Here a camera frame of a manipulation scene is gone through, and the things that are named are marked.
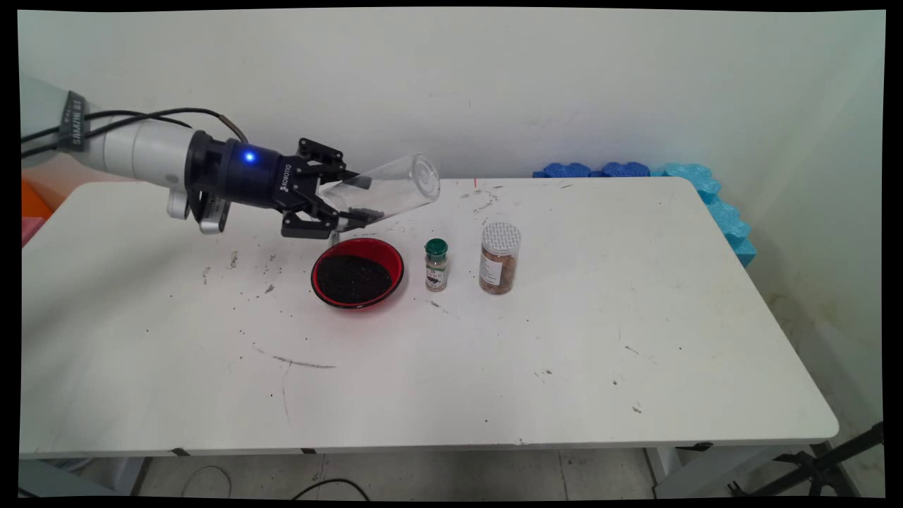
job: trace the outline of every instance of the black tripod leg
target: black tripod leg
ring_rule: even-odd
[[[786,462],[788,464],[796,464],[799,466],[799,457],[791,454],[781,454],[775,457],[775,462]]]
[[[791,471],[786,475],[781,476],[777,480],[759,488],[757,491],[753,492],[750,495],[759,497],[780,494],[786,491],[788,488],[802,484],[806,479],[814,475],[820,475],[823,471],[837,466],[838,464],[852,456],[856,456],[871,447],[883,444],[884,422],[881,421],[870,430],[867,430],[861,433],[859,436],[850,439],[849,441],[841,444],[837,448],[832,449],[823,456],[819,456],[813,463],[798,467],[795,471]]]
[[[813,480],[812,484],[809,485],[809,495],[810,496],[822,495],[822,487],[823,486],[824,485],[822,485],[822,482],[819,482],[818,480]]]
[[[730,482],[728,484],[728,492],[731,493],[733,497],[746,497],[746,492],[740,487],[740,484],[737,482]]]

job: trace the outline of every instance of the spice jar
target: spice jar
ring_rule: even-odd
[[[487,293],[504,295],[514,286],[520,231],[507,222],[492,222],[483,229],[479,258],[479,286]]]
[[[446,253],[449,244],[445,240],[434,238],[426,242],[426,288],[434,293],[445,289],[448,284],[446,269],[449,265]]]

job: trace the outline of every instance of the white wall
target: white wall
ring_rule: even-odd
[[[743,209],[872,13],[535,8],[19,13],[22,70],[106,107],[205,106],[252,141],[367,169],[714,167]],[[215,122],[194,123],[225,131]]]
[[[753,225],[750,276],[845,436],[881,418],[880,222],[863,218],[880,208],[885,19],[534,8],[20,12],[19,59],[23,72],[108,108],[214,108],[252,142],[291,152],[307,136],[340,148],[358,170],[414,151],[444,177],[526,177],[571,161],[708,165]],[[185,119],[226,135],[215,120]],[[62,196],[80,177],[60,184],[70,163],[56,164],[23,174]],[[883,458],[874,464],[851,473],[866,494],[878,483],[883,494]]]
[[[751,238],[749,265],[787,338],[840,422],[843,442],[882,420],[881,117],[884,58],[785,167],[783,185]],[[847,471],[863,493],[884,495],[884,448]]]

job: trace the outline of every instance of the pink object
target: pink object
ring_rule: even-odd
[[[42,217],[22,217],[22,246],[32,239],[46,221]]]

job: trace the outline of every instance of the green cap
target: green cap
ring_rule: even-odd
[[[444,256],[446,252],[449,251],[449,244],[445,243],[445,240],[441,238],[434,238],[430,241],[426,242],[426,253],[430,256],[440,257]]]

